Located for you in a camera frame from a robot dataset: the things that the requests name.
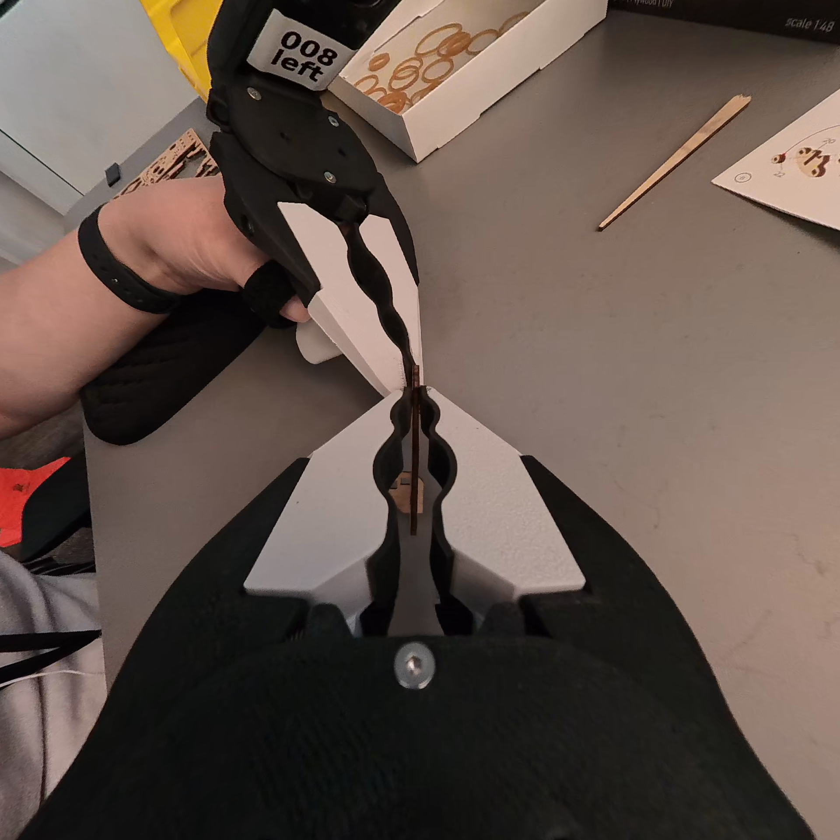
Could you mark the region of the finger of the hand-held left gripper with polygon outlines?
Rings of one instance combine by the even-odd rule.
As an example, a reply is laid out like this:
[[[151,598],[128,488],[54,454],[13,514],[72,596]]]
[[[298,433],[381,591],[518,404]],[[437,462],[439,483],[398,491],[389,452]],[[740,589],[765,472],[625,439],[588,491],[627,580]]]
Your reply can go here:
[[[354,280],[373,312],[354,345],[378,389],[402,389],[424,355],[418,284],[391,220],[369,215],[354,230]]]
[[[296,236],[321,289],[308,304],[310,321],[297,326],[297,344],[303,357],[318,364],[344,354],[382,395],[402,389],[379,389],[374,374],[354,342],[371,326],[371,304],[351,275],[347,245],[333,223],[300,203],[278,203]]]

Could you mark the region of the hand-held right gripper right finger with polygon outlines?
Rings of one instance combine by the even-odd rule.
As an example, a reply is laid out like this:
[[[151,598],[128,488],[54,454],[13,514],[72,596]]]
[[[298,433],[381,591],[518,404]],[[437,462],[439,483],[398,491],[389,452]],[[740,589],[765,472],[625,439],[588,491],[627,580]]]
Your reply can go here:
[[[522,455],[434,388],[429,444],[444,445],[440,522],[448,592],[468,608],[578,592],[585,577]]]

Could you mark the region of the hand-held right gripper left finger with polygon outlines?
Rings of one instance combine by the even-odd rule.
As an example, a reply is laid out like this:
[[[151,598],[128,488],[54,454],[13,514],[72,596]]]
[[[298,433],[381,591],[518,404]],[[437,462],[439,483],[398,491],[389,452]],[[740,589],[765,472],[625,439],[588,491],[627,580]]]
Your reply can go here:
[[[388,395],[311,454],[247,593],[331,603],[355,633],[386,634],[401,563],[390,489],[403,471],[411,394]]]

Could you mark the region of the person's left forearm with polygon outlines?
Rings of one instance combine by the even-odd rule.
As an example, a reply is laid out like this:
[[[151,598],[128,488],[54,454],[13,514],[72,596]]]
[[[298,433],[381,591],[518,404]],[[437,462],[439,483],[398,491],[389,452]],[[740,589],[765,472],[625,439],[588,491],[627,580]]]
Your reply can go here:
[[[63,413],[164,315],[116,297],[82,258],[77,233],[1,278],[1,439]]]

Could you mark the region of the laser-cut wooden parts sheet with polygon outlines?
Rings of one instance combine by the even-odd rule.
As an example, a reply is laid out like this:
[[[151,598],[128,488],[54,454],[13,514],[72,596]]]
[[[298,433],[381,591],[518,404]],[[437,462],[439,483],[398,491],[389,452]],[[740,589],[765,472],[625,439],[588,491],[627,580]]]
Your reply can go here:
[[[159,154],[141,173],[125,187],[114,193],[114,198],[129,195],[154,184],[178,179],[216,176],[217,163],[194,128],[186,130],[177,140]]]

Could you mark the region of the person's left hand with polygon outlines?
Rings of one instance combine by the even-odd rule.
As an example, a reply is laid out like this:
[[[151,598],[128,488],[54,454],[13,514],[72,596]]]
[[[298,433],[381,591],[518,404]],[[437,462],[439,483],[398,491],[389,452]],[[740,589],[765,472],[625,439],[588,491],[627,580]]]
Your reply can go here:
[[[101,207],[98,226],[115,259],[178,295],[234,291],[268,261],[224,206],[221,175],[157,183]]]

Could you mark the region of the yellow plastic bin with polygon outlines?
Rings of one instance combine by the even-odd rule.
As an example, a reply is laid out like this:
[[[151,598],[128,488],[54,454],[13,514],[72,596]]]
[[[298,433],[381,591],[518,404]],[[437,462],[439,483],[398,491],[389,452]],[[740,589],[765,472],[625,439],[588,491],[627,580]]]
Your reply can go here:
[[[222,1],[141,1],[164,48],[202,100],[207,101],[211,76],[207,39]]]

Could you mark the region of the white cardboard box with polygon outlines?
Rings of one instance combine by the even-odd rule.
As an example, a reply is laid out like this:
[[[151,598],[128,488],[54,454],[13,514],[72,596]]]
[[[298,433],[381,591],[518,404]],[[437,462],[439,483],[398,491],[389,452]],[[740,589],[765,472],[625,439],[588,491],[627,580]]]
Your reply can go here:
[[[607,1],[400,2],[331,92],[414,162],[606,16]]]

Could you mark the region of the black padded wrist rest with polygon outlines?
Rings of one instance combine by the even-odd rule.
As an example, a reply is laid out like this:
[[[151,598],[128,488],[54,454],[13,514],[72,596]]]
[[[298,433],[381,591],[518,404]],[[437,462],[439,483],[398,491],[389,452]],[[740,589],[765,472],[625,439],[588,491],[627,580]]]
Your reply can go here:
[[[233,291],[188,297],[80,392],[92,434],[131,445],[161,428],[266,330]]]

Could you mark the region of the black wristband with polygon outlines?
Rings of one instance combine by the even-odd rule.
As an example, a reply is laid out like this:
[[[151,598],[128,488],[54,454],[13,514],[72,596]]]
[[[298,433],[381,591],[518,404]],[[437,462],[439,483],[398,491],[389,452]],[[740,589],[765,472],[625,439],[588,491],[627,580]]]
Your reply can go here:
[[[139,312],[165,315],[173,312],[183,296],[154,287],[111,252],[99,227],[97,207],[85,217],[77,229],[81,257],[93,275],[122,302]]]

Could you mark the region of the orange red cloth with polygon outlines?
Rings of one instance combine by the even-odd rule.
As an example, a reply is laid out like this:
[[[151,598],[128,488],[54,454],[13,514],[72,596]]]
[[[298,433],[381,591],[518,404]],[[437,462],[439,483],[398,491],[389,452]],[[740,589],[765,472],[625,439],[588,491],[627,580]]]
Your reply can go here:
[[[57,458],[36,469],[1,468],[1,548],[20,544],[28,499],[70,458]]]

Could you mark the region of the thin wooden stick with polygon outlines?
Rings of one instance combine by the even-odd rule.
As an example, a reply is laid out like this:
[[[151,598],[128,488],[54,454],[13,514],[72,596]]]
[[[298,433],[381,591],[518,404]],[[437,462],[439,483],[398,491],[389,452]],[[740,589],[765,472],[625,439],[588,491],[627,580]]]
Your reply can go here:
[[[695,131],[688,140],[680,145],[678,149],[673,152],[664,163],[662,163],[640,186],[638,186],[626,199],[624,199],[619,206],[609,213],[597,226],[596,230],[601,233],[608,228],[614,221],[622,216],[630,207],[632,207],[640,198],[652,190],[658,183],[660,183],[667,174],[671,173],[675,168],[688,159],[695,153],[703,144],[709,141],[711,137],[717,134],[730,121],[735,119],[744,109],[750,105],[752,96],[749,94],[740,93],[729,99],[717,112],[715,112],[709,120],[704,122]]]

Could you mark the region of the person's light grey clothing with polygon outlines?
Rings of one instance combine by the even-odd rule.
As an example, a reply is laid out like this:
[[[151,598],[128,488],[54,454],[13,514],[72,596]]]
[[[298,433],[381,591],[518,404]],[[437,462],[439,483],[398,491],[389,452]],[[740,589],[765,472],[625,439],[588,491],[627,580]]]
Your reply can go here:
[[[99,630],[94,574],[40,575],[2,553],[1,632]],[[76,758],[106,698],[102,640],[2,689],[1,837],[16,838]]]

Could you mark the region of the printed instruction sheet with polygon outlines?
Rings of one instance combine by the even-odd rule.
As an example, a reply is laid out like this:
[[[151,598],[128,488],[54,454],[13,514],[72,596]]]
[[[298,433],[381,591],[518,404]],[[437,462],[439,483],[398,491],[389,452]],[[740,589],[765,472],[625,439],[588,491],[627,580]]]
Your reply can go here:
[[[785,214],[839,229],[839,91],[713,179]]]

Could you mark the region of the black cardboard box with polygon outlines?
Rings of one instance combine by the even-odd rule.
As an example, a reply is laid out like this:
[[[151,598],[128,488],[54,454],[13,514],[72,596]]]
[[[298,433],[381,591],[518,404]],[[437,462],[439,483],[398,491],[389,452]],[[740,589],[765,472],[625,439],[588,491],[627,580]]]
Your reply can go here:
[[[609,1],[608,8],[839,44],[838,1]]]

